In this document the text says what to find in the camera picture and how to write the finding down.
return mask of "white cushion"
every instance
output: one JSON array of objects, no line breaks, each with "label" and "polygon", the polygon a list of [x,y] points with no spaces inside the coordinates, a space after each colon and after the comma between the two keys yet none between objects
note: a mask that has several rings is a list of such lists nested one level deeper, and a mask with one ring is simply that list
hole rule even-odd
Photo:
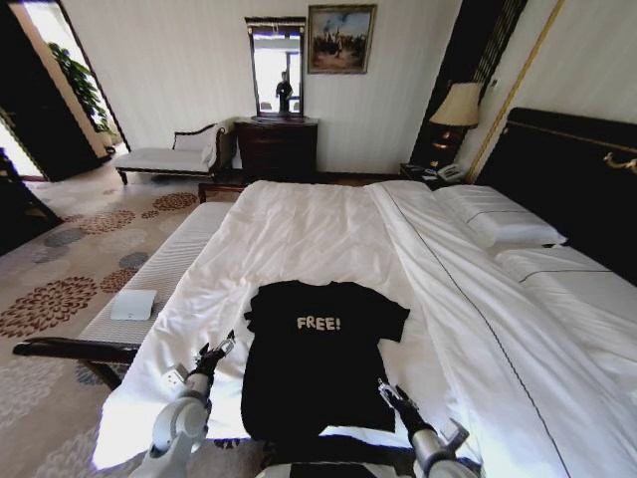
[{"label": "white cushion", "polygon": [[224,125],[219,122],[212,126],[206,145],[203,147],[203,151],[201,151],[201,162],[208,167],[211,167],[217,160],[217,133],[222,127],[224,127]]},{"label": "white cushion", "polygon": [[199,151],[181,151],[160,147],[143,147],[112,161],[115,167],[208,172]]},{"label": "white cushion", "polygon": [[208,138],[208,142],[201,151],[201,163],[210,167],[217,157],[217,134]]},{"label": "white cushion", "polygon": [[550,224],[491,187],[458,185],[438,189],[434,194],[467,224],[482,247],[561,244],[566,240]]},{"label": "white cushion", "polygon": [[175,144],[173,149],[179,149],[181,151],[197,151],[200,152],[208,142],[210,137],[210,131],[215,126],[211,126],[197,134],[180,134],[175,133]]},{"label": "white cushion", "polygon": [[516,281],[521,282],[539,271],[607,271],[601,264],[570,247],[509,250],[496,256]]}]

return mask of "chaise lounge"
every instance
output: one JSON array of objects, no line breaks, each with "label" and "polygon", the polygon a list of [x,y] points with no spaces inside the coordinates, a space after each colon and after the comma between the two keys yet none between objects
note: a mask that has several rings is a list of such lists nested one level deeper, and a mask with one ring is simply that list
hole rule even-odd
[{"label": "chaise lounge", "polygon": [[214,177],[237,152],[234,120],[208,124],[191,132],[176,132],[172,149],[143,147],[113,160],[124,185],[127,172]]}]

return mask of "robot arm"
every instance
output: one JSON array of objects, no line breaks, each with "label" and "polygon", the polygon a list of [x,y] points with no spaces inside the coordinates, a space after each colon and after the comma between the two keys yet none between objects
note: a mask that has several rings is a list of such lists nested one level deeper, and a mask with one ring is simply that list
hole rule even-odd
[{"label": "robot arm", "polygon": [[210,388],[217,362],[234,346],[234,332],[216,349],[208,344],[199,351],[195,370],[183,380],[183,391],[157,415],[152,443],[132,478],[185,478],[186,464],[193,448],[206,438],[211,403]]},{"label": "robot arm", "polygon": [[414,447],[423,476],[476,478],[475,473],[456,458],[456,450],[469,436],[469,432],[460,423],[454,421],[456,433],[445,443],[434,427],[422,419],[418,406],[402,388],[393,387],[379,378],[378,391],[387,404],[396,409],[405,424],[409,442]]}]

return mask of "picture frame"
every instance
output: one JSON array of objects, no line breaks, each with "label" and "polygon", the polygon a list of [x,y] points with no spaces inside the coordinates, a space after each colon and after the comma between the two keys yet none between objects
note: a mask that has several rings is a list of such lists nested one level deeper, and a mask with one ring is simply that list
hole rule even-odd
[{"label": "picture frame", "polygon": [[376,5],[310,5],[308,73],[367,73]]}]

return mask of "patterned carpet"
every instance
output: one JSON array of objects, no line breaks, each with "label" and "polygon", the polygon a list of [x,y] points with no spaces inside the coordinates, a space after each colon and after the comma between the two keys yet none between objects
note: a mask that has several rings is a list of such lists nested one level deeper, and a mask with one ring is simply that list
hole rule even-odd
[{"label": "patterned carpet", "polygon": [[[124,187],[105,165],[59,183],[30,184],[65,223],[0,257],[5,478],[127,476],[139,462],[103,472],[92,466],[108,388],[87,369],[73,360],[11,354],[27,337],[75,338],[198,204],[195,179],[130,174],[129,181]],[[234,193],[209,198],[235,199]],[[188,476],[254,477],[262,448],[207,442]]]}]

